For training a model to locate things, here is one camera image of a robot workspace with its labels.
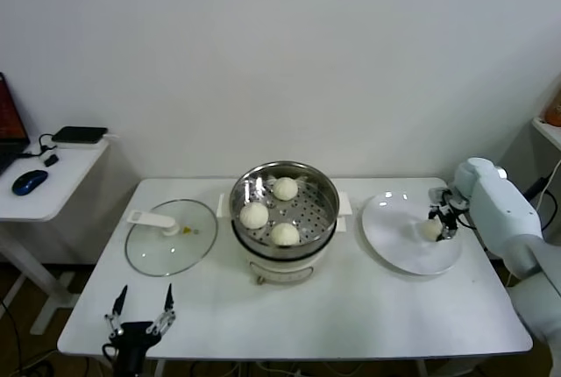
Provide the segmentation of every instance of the cable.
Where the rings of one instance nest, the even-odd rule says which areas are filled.
[[[31,358],[29,358],[29,359],[27,360],[27,361],[32,360],[33,362],[32,362],[31,364],[25,365],[25,366],[23,367],[23,370],[25,371],[25,370],[27,370],[28,368],[32,368],[33,366],[38,365],[39,362],[44,361],[45,359],[47,359],[48,357],[50,357],[51,355],[53,355],[55,352],[58,352],[58,351],[57,351],[56,349],[51,349],[51,350],[49,350],[49,351],[43,351],[43,352],[39,352],[39,353],[33,355]],[[12,375],[16,374],[17,372],[18,372],[18,370],[16,370],[16,371],[10,373],[10,374],[8,375],[8,377],[11,377]]]
[[[239,367],[239,362],[237,362],[236,365],[228,373],[218,375],[217,377],[226,377],[227,375],[233,374],[234,371],[236,371],[238,369],[238,367]]]
[[[462,220],[460,219],[459,216],[457,216],[456,219],[457,219],[458,222],[460,222],[465,228],[469,228],[470,230],[477,230],[476,227],[471,226],[471,225],[468,225],[468,224],[465,224],[464,221],[462,221]]]
[[[105,373],[103,372],[102,369],[102,363],[99,361],[95,361],[95,363],[96,363],[97,373],[99,374],[99,377],[105,377]]]
[[[549,196],[551,201],[553,202],[553,213],[551,213],[550,220],[547,221],[547,223],[542,227],[542,231],[545,231],[548,228],[548,226],[551,225],[551,223],[553,222],[553,219],[555,219],[555,216],[557,215],[557,211],[559,209],[559,205],[557,204],[557,199],[555,198],[555,196],[549,190],[545,190],[544,193],[547,196]]]
[[[531,186],[529,186],[529,188],[524,193],[522,193],[524,198],[530,202],[534,200],[537,196],[539,196],[539,194],[543,191],[543,188],[547,184],[547,181],[550,179],[550,177],[551,177],[551,173],[547,177],[538,178],[536,182],[534,182]]]
[[[268,373],[283,373],[285,375],[292,375],[293,377],[302,377],[301,374],[290,373],[289,371],[279,370],[275,368],[267,368],[265,366],[262,366],[260,362],[256,362],[255,365],[261,368],[263,371],[267,371]]]
[[[362,368],[362,366],[365,363],[362,362],[362,363],[358,364],[357,367],[354,370],[352,370],[350,373],[340,373],[337,370],[335,370],[335,368],[330,366],[327,362],[324,362],[323,364],[327,367],[327,369],[329,369],[332,373],[334,373],[338,377],[352,377],[354,374],[356,374],[360,371],[360,369]]]
[[[41,134],[41,135],[39,136],[39,146],[40,146],[40,148],[41,148],[41,152],[42,152],[42,153],[43,153],[45,150],[52,150],[52,149],[54,149],[54,148],[56,147],[56,145],[55,145],[55,146],[43,145],[43,142],[42,142],[41,140],[42,140],[44,137],[46,137],[46,136],[52,137],[53,134],[51,134],[51,133],[43,133],[43,134]]]
[[[53,364],[44,359],[25,371],[26,377],[54,377]]]
[[[26,160],[28,158],[37,158],[38,156],[41,156],[41,153],[23,152],[23,153],[18,153],[16,155],[16,158],[18,158],[19,160]]]
[[[482,369],[480,366],[476,366],[475,369],[476,369],[477,372],[478,372],[479,374],[481,374],[483,377],[489,377],[489,374],[485,373],[485,372],[483,371],[483,369]]]
[[[86,370],[84,371],[84,377],[88,377],[89,371],[89,357],[86,357]]]
[[[115,352],[117,352],[117,348],[115,346],[113,346],[113,344],[104,344],[102,346],[102,352],[103,352],[103,356],[105,357],[105,359],[107,359],[109,361],[109,363],[111,364],[111,366],[113,366],[113,357],[110,356],[107,353],[107,348],[113,348],[115,350]]]
[[[16,325],[16,321],[14,320],[14,317],[11,315],[10,311],[8,310],[8,306],[4,304],[4,300],[1,298],[0,298],[0,303],[2,304],[2,307],[4,307],[4,311],[6,312],[6,315],[10,318],[11,325],[14,329],[14,333],[16,334],[16,343],[18,345],[18,375],[23,376],[24,361],[22,361],[21,359],[21,339],[19,338],[18,326]]]
[[[543,188],[542,193],[540,193],[540,198],[537,199],[536,210],[540,210],[540,206],[542,206],[543,194],[545,193],[545,190],[548,189],[548,187],[550,186],[551,182],[553,181],[553,177],[555,177],[555,173],[557,172],[557,169],[559,168],[560,165],[561,165],[561,160],[559,160],[559,161],[557,162],[557,165],[555,166],[555,168],[553,168],[553,172],[551,173],[550,179],[547,181],[547,184],[546,184],[545,187]]]
[[[199,364],[201,364],[201,361],[195,361],[193,364],[191,364],[191,367],[189,368],[189,377],[195,377],[194,371],[196,366],[198,366]],[[228,373],[218,375],[217,377],[226,377],[227,375],[234,373],[234,371],[236,371],[238,368],[239,368],[239,362],[235,362],[234,367]]]

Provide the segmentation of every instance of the floor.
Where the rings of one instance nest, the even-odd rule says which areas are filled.
[[[53,274],[59,274],[59,268],[51,268]],[[498,269],[498,273],[502,279],[507,277],[503,269]],[[71,284],[72,292],[79,292],[88,280],[90,271],[81,270],[76,274]],[[0,265],[0,296],[4,297],[11,287],[11,284],[17,279],[18,271],[10,265]],[[42,336],[32,336],[29,330],[32,326],[34,318],[39,313],[46,296],[30,281],[25,281],[23,287],[19,290],[18,295],[10,306],[10,311],[18,326],[18,332],[21,339],[21,349],[23,353],[24,363],[30,363],[28,359],[33,359],[37,354],[46,352],[56,348],[56,341],[64,328],[64,324],[68,319],[69,311],[60,311],[49,325],[47,332]],[[18,350],[16,346],[16,338],[14,330],[11,326],[10,319],[4,314],[0,319],[0,340],[2,340],[0,349],[0,377],[8,377],[12,372],[16,371],[18,366]],[[111,376],[109,369],[100,367],[95,361],[87,361],[81,357],[68,357],[60,353],[53,353],[48,358],[54,369],[56,377],[76,377],[76,376]],[[343,375],[353,371],[359,363],[330,363],[331,367],[339,374],[340,377],[349,377]],[[434,370],[443,364],[442,360],[427,361],[427,368]],[[271,363],[266,366],[272,369],[280,369],[283,371],[292,371],[300,369],[304,374],[310,376],[332,376],[337,377],[329,368],[322,363]],[[145,372],[146,375],[153,374],[155,364],[153,361],[147,361]],[[231,363],[224,362],[196,362],[195,364],[187,361],[174,361],[166,365],[164,372],[165,377],[223,377],[232,368]],[[532,376],[547,377],[550,370],[550,355],[547,347],[535,341],[532,351],[520,355],[506,355],[494,357],[484,362],[480,369],[471,374],[473,377],[516,377],[516,376]],[[281,377],[283,373],[261,370],[255,364],[243,364],[242,374],[251,377]],[[412,361],[370,361],[364,365],[353,375],[356,377],[415,377],[416,368]]]

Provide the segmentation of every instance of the computer mouse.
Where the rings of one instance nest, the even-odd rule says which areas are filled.
[[[35,171],[28,171],[27,173],[20,175],[12,184],[11,191],[15,195],[25,196],[29,195],[34,189],[40,185],[41,182],[46,180],[49,173],[42,169],[36,169]]]

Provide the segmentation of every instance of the lid handle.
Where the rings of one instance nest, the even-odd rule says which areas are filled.
[[[179,232],[179,225],[172,217],[143,212],[142,210],[132,210],[126,218],[126,222],[129,224],[155,226],[156,228],[161,228],[162,234],[167,236],[175,235]]]

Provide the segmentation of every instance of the glass lid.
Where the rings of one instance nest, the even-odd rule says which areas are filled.
[[[196,200],[181,199],[150,210],[134,210],[124,246],[131,266],[148,276],[178,274],[197,264],[217,239],[214,212]]]

